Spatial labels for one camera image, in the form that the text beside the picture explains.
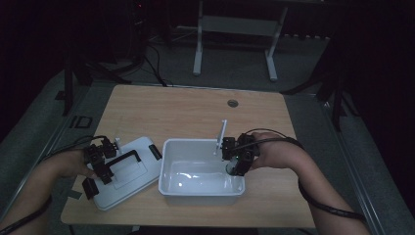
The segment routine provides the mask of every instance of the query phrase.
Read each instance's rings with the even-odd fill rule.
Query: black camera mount
[[[260,155],[258,144],[269,141],[286,141],[302,148],[302,144],[298,140],[288,136],[258,141],[247,133],[242,133],[237,140],[234,137],[224,137],[222,139],[222,159],[230,161],[226,165],[226,172],[230,175],[244,176],[253,165],[254,157]]]
[[[92,144],[83,149],[84,152],[84,163],[91,164],[95,173],[98,177],[101,178],[104,184],[110,183],[111,177],[114,174],[111,172],[110,168],[105,164],[105,159],[114,158],[116,156],[116,150],[118,150],[118,145],[116,143],[111,143],[111,141],[104,137],[101,140],[102,145],[96,146]]]

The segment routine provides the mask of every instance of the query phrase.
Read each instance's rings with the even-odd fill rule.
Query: forearm
[[[4,220],[0,223],[0,229],[38,211],[49,199],[58,177],[56,169],[49,164],[42,163],[35,168]],[[16,230],[14,234],[45,234],[46,223],[47,213],[45,212]]]
[[[37,212],[47,202],[51,191],[60,177],[82,174],[94,176],[94,171],[83,163],[83,152],[72,150],[60,153],[41,164],[30,174],[20,194],[0,223],[0,229],[13,224],[28,215]],[[45,234],[47,212],[17,229],[13,234]]]
[[[332,187],[309,155],[299,157],[293,171],[307,194],[320,204],[352,212],[352,208]],[[365,225],[357,219],[346,218],[322,211],[309,204],[319,234],[369,234]]]

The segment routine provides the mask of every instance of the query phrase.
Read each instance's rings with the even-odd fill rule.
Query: metal stand
[[[217,16],[205,16],[203,11],[204,1],[199,1],[199,20],[198,20],[198,44],[196,47],[195,64],[193,66],[193,75],[200,75],[202,69],[202,33],[203,31],[216,31],[228,33],[240,33],[249,35],[272,36],[271,47],[265,50],[265,60],[268,65],[269,78],[272,81],[277,80],[277,72],[273,55],[280,37],[281,28],[287,15],[288,8],[282,11],[278,22],[263,21],[240,18],[226,18]]]

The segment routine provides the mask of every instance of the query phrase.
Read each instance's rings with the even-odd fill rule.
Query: hand
[[[96,178],[95,172],[84,164],[83,155],[82,150],[66,151],[51,157],[39,166],[54,169],[58,177],[75,177],[80,174]]]
[[[254,132],[255,140],[282,138],[272,132]],[[258,145],[260,156],[253,162],[252,169],[260,167],[291,168],[299,163],[299,159],[308,158],[308,154],[297,145],[285,141],[270,141]]]

